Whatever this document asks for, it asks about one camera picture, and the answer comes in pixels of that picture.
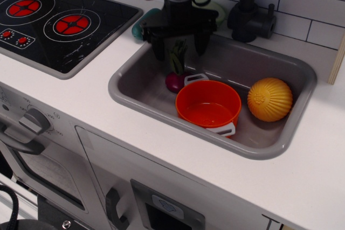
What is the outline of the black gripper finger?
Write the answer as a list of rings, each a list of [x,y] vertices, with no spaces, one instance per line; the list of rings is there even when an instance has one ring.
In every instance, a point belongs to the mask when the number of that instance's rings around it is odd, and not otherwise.
[[[151,39],[151,45],[156,59],[159,61],[163,61],[165,57],[164,40],[162,38],[153,37]]]
[[[198,55],[205,53],[211,34],[210,31],[194,33],[195,50]]]

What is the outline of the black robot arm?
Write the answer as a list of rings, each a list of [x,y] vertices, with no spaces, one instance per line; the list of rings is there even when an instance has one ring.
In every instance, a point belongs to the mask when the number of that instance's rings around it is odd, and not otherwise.
[[[211,34],[217,30],[218,12],[196,8],[192,2],[164,0],[162,10],[141,22],[143,39],[151,44],[156,59],[164,59],[167,38],[193,35],[197,53],[205,52]]]

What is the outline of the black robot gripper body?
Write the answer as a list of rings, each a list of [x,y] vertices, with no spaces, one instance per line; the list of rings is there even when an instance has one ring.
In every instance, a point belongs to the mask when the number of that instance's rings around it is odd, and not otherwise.
[[[169,3],[162,9],[148,11],[139,22],[139,28],[142,39],[147,42],[188,35],[193,35],[195,41],[207,42],[217,30],[218,17],[217,8],[204,5],[200,0]]]

